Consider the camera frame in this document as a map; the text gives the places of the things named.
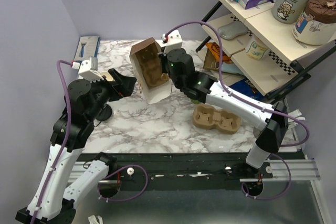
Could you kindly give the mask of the brown paper bag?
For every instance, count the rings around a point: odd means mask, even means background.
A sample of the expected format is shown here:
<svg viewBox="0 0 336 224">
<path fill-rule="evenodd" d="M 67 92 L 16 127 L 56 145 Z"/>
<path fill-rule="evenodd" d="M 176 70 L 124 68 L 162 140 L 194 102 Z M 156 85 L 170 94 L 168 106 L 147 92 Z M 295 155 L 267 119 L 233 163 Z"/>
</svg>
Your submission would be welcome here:
<svg viewBox="0 0 336 224">
<path fill-rule="evenodd" d="M 134 44 L 130 50 L 132 68 L 148 104 L 167 98 L 172 90 L 168 75 L 162 72 L 160 52 L 160 45 L 152 37 Z"/>
</svg>

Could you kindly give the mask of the brown cardboard cup carrier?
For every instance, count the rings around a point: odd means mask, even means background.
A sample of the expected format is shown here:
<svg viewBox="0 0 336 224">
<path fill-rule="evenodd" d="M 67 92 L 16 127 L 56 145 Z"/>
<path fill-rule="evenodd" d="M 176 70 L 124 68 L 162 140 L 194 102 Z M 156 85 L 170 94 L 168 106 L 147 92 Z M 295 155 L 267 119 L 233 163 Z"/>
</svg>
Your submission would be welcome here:
<svg viewBox="0 0 336 224">
<path fill-rule="evenodd" d="M 241 125 L 241 118 L 223 109 L 198 104 L 192 116 L 193 125 L 204 130 L 216 129 L 224 134 L 235 134 Z"/>
<path fill-rule="evenodd" d="M 142 49 L 136 53 L 143 77 L 150 88 L 158 87 L 168 82 L 169 77 L 162 72 L 161 62 L 156 49 Z"/>
</svg>

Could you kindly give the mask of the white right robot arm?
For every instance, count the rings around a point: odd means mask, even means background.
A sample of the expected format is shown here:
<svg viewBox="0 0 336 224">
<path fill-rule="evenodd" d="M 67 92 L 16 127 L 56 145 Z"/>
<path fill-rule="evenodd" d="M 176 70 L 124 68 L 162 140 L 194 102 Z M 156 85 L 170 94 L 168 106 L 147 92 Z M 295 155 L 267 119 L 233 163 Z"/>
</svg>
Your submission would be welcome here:
<svg viewBox="0 0 336 224">
<path fill-rule="evenodd" d="M 168 74 L 174 86 L 188 98 L 220 107 L 251 123 L 260 134 L 241 165 L 242 173 L 249 178 L 260 172 L 270 154 L 278 153 L 288 129 L 285 117 L 287 107 L 259 102 L 222 85 L 215 77 L 197 71 L 193 58 L 185 49 L 173 49 L 158 54 L 163 73 Z"/>
</svg>

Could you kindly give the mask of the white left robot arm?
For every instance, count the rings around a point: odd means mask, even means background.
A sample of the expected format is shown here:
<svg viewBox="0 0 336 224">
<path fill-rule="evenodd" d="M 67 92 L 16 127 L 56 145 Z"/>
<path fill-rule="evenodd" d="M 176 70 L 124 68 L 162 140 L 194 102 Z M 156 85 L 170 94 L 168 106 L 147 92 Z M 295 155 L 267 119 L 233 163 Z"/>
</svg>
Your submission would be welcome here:
<svg viewBox="0 0 336 224">
<path fill-rule="evenodd" d="M 68 188 L 72 168 L 94 131 L 94 121 L 108 107 L 108 102 L 129 97 L 135 77 L 127 77 L 109 69 L 112 81 L 102 78 L 90 82 L 77 79 L 66 84 L 62 79 L 66 107 L 53 126 L 47 165 L 38 189 L 29 205 L 16 214 L 21 223 L 72 223 L 79 201 L 98 178 L 116 175 L 114 161 L 100 154 L 91 168 Z"/>
</svg>

